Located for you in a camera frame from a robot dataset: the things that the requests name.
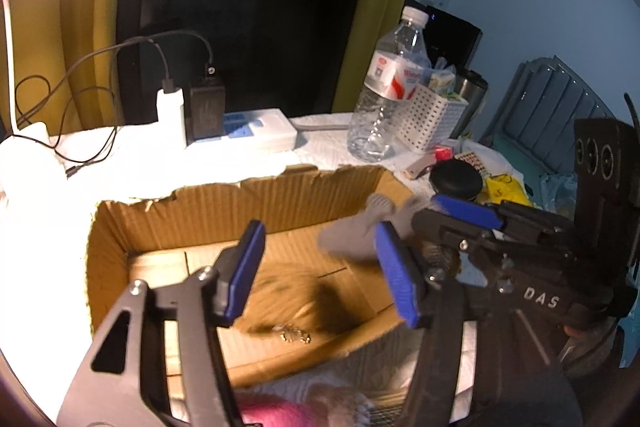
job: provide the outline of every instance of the red object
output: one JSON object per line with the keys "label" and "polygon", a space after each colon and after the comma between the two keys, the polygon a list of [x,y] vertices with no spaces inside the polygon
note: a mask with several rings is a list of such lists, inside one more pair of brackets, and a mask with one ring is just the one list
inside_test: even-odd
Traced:
{"label": "red object", "polygon": [[398,97],[398,100],[402,100],[402,97],[404,97],[404,87],[402,87],[402,84],[398,82],[396,77],[394,77],[394,79],[391,81],[391,87],[393,87],[394,91],[396,92],[396,97]]}
{"label": "red object", "polygon": [[236,400],[246,424],[264,427],[315,427],[311,408],[267,394],[237,393]]}
{"label": "red object", "polygon": [[444,145],[438,145],[434,150],[436,162],[444,162],[453,158],[453,149]]}

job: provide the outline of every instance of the cardboard box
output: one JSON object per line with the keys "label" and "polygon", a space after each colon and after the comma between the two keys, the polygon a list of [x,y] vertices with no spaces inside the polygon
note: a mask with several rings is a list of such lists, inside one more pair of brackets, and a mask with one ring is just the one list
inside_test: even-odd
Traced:
{"label": "cardboard box", "polygon": [[[161,200],[103,201],[89,233],[86,258],[92,331],[130,280],[145,279],[151,287],[180,282],[213,263],[223,248],[238,240],[249,220],[260,219],[268,232],[263,262],[315,270],[335,289],[357,326],[341,335],[313,334],[309,344],[219,329],[232,384],[254,385],[344,357],[400,323],[378,266],[349,264],[316,248],[318,231],[356,214],[372,192],[386,194],[396,204],[411,195],[381,167],[318,171],[296,166],[271,178],[180,188]],[[180,396],[175,324],[167,324],[166,351],[172,394]]]}

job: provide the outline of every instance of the black cable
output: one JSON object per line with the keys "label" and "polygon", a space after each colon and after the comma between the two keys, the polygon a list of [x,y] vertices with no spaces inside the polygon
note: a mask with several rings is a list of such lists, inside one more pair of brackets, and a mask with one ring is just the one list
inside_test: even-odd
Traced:
{"label": "black cable", "polygon": [[78,60],[76,60],[71,65],[71,67],[68,70],[66,70],[65,75],[55,85],[55,87],[53,89],[51,89],[50,93],[47,96],[45,96],[43,99],[41,99],[35,106],[33,106],[30,110],[27,111],[27,113],[25,113],[23,115],[24,120],[27,121],[28,118],[31,118],[38,111],[40,111],[46,105],[46,103],[49,102],[51,97],[60,89],[60,87],[63,86],[65,81],[68,80],[68,78],[76,70],[76,68],[78,68],[78,66],[80,66],[80,64],[82,64],[85,60],[88,60],[91,57],[95,57],[95,55],[100,55],[100,54],[103,54],[103,53],[106,53],[106,52],[110,52],[110,51],[119,51],[122,48],[127,48],[128,46],[133,46],[135,44],[141,44],[142,42],[151,42],[156,47],[156,49],[158,50],[158,52],[159,52],[159,54],[160,54],[160,56],[162,58],[162,64],[164,65],[164,72],[168,76],[169,75],[169,67],[167,65],[166,57],[164,56],[164,53],[162,52],[162,48],[153,40],[154,37],[155,36],[137,36],[137,37],[132,37],[130,39],[127,39],[124,42],[121,42],[120,44],[114,44],[113,46],[107,46],[105,48],[101,48],[99,50],[93,51],[91,53],[88,53],[88,54],[78,58]]}
{"label": "black cable", "polygon": [[209,64],[213,63],[213,49],[211,47],[211,43],[204,36],[200,35],[198,32],[194,30],[167,30],[165,32],[154,33],[152,35],[147,35],[148,38],[157,39],[162,37],[169,37],[171,35],[190,35],[192,37],[196,37],[200,39],[202,43],[207,47],[207,53],[209,54]]}
{"label": "black cable", "polygon": [[[32,107],[30,110],[28,110],[26,113],[22,113],[20,110],[20,114],[21,117],[18,120],[18,123],[24,123],[24,122],[30,122],[30,118],[32,116],[34,116],[38,111],[40,111],[44,105],[46,105],[47,102],[49,102],[49,100],[51,99],[52,95],[55,94],[55,92],[60,89],[60,87],[62,87],[62,85],[64,84],[65,80],[68,80],[69,76],[71,76],[71,74],[75,71],[75,69],[82,64],[85,60],[88,60],[91,57],[95,57],[95,55],[99,55],[102,53],[106,53],[109,51],[116,51],[116,53],[114,55],[117,55],[118,52],[123,49],[126,48],[128,46],[132,46],[135,44],[140,44],[142,42],[149,42],[151,44],[153,44],[155,46],[155,48],[158,50],[158,53],[161,57],[162,60],[162,65],[164,67],[164,74],[165,74],[165,78],[170,78],[170,74],[169,74],[169,65],[168,62],[166,60],[166,55],[164,54],[164,52],[162,51],[162,48],[160,47],[160,45],[154,41],[154,39],[156,38],[162,38],[162,37],[167,37],[167,36],[171,36],[171,35],[190,35],[193,37],[196,37],[198,39],[200,39],[204,45],[207,47],[207,52],[209,53],[209,64],[212,64],[213,62],[213,50],[211,48],[211,44],[210,42],[204,38],[202,35],[200,35],[199,33],[192,31],[192,30],[169,30],[169,31],[165,31],[165,32],[159,32],[153,35],[148,35],[148,36],[135,36],[132,37],[130,39],[125,40],[124,42],[121,42],[120,44],[114,44],[113,46],[107,46],[105,48],[101,48],[99,50],[95,50],[89,54],[86,54],[80,58],[78,58],[78,60],[76,60],[71,67],[66,70],[64,76],[62,77],[62,79],[59,81],[59,83],[57,83],[55,85],[55,87],[53,87],[53,89],[51,89],[51,84],[49,82],[49,80],[40,75],[40,74],[32,74],[30,76],[26,76],[25,78],[23,78],[20,82],[18,82],[17,86],[15,86],[15,89],[17,90],[17,88],[19,86],[21,86],[24,82],[26,82],[27,80],[31,80],[32,78],[38,78],[44,82],[47,83],[47,87],[48,87],[48,93],[47,95],[41,99],[34,107]],[[23,138],[23,139],[27,139],[30,141],[34,141],[36,143],[39,143],[40,145],[47,147],[48,149],[52,149],[54,151],[54,153],[56,155],[58,155],[59,157],[61,157],[63,160],[66,160],[68,162],[72,162],[72,163],[77,163],[78,165],[72,166],[70,169],[66,170],[67,176],[72,176],[73,174],[75,174],[76,172],[79,171],[79,169],[81,169],[82,167],[86,167],[87,165],[94,165],[97,163],[100,163],[102,161],[104,161],[105,159],[108,158],[108,156],[111,154],[111,151],[113,150],[114,144],[115,144],[115,140],[116,140],[116,136],[118,134],[118,124],[117,121],[119,120],[119,110],[118,110],[118,103],[116,101],[116,96],[114,93],[114,90],[112,89],[112,82],[111,82],[111,66],[113,65],[113,59],[114,57],[112,57],[112,59],[110,60],[110,66],[109,66],[109,71],[108,71],[108,81],[109,81],[109,87],[102,87],[102,86],[88,86],[85,88],[82,88],[76,92],[72,92],[70,99],[68,100],[68,102],[65,105],[65,108],[63,110],[62,113],[62,119],[60,120],[60,129],[58,131],[58,138],[55,142],[54,145],[51,144],[47,144],[44,143],[38,139],[35,138],[31,138],[30,136],[23,136],[21,134],[15,135],[17,137]],[[116,114],[116,124],[113,126],[113,129],[110,133],[110,135],[108,136],[107,140],[105,141],[104,145],[100,148],[100,150],[95,153],[94,156],[92,156],[91,158],[88,158],[86,160],[74,160],[72,158],[68,158],[67,156],[63,155],[62,153],[60,153],[57,150],[58,145],[60,145],[60,140],[62,140],[62,133],[63,133],[63,127],[64,127],[64,122],[65,122],[65,118],[66,118],[66,114],[67,111],[69,109],[69,107],[71,106],[71,103],[76,99],[76,96],[79,96],[80,94],[91,90],[91,89],[97,89],[97,90],[103,90],[108,92],[111,95],[111,102],[113,103],[113,110],[114,113]],[[103,158],[98,159],[98,157],[100,156],[100,154],[102,154],[105,149],[107,149],[107,147],[109,147],[109,150],[106,152],[106,154],[103,156]]]}
{"label": "black cable", "polygon": [[21,123],[21,122],[26,122],[28,124],[33,123],[31,120],[29,120],[29,118],[25,118],[22,110],[20,109],[20,106],[18,105],[18,88],[24,84],[27,80],[31,80],[32,78],[36,78],[37,80],[42,80],[45,84],[47,84],[47,96],[49,96],[51,94],[51,82],[49,82],[49,79],[46,76],[43,76],[41,74],[30,74],[29,76],[25,76],[20,82],[18,82],[15,85],[14,88],[14,92],[15,92],[15,110],[20,113],[20,118],[18,119],[17,123]]}
{"label": "black cable", "polygon": [[631,113],[631,120],[634,123],[634,129],[636,130],[636,134],[638,134],[638,143],[640,143],[640,120],[638,119],[638,112],[636,111],[636,107],[634,106],[629,93],[625,93],[625,102],[626,107],[629,108],[629,112]]}
{"label": "black cable", "polygon": [[111,147],[109,149],[109,152],[111,152],[111,150],[113,149],[113,143],[115,142],[115,137],[116,134],[118,133],[118,126],[117,124],[113,126],[113,129],[111,130],[111,133],[109,135],[109,137],[107,138],[105,144],[101,147],[101,149],[95,153],[93,156],[91,156],[91,158],[88,158],[86,160],[74,160],[72,158],[69,158],[68,156],[65,156],[63,153],[59,152],[58,150],[56,150],[56,148],[58,147],[58,145],[60,145],[60,141],[62,140],[62,129],[64,127],[65,124],[65,118],[66,118],[66,114],[69,110],[69,107],[71,107],[71,103],[76,99],[77,96],[79,96],[80,94],[87,92],[89,90],[92,89],[97,89],[97,90],[103,90],[108,92],[111,95],[111,100],[113,101],[113,105],[114,107],[116,107],[116,100],[115,100],[115,93],[109,89],[108,87],[102,87],[102,86],[88,86],[88,87],[83,87],[82,89],[76,91],[75,93],[73,93],[71,95],[71,98],[69,98],[68,102],[66,102],[64,111],[62,112],[62,119],[60,120],[60,128],[58,130],[58,138],[56,140],[56,142],[52,145],[50,143],[45,143],[41,140],[38,140],[37,138],[32,138],[31,136],[24,136],[22,134],[15,134],[14,137],[18,137],[18,138],[23,138],[25,140],[30,140],[36,143],[39,143],[40,145],[46,147],[47,149],[51,149],[53,150],[56,155],[60,156],[63,160],[66,160],[68,162],[72,162],[72,163],[78,163],[78,164],[82,164],[83,166],[85,164],[89,164],[89,163],[98,163],[96,161],[96,158],[107,148],[107,146],[109,146],[111,137],[113,137],[113,140],[111,140]]}

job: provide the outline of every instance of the power strip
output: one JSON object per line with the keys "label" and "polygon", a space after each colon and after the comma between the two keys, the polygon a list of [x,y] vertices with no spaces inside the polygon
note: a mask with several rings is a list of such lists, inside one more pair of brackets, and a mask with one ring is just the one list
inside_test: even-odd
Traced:
{"label": "power strip", "polygon": [[187,149],[276,153],[293,150],[298,132],[279,109],[230,112],[223,117],[225,136],[196,140]]}

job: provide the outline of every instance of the bottle label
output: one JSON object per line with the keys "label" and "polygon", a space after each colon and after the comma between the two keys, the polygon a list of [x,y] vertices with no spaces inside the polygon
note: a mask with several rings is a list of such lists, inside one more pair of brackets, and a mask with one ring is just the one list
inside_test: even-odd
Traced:
{"label": "bottle label", "polygon": [[388,100],[409,100],[423,74],[422,66],[399,55],[374,52],[364,84]]}

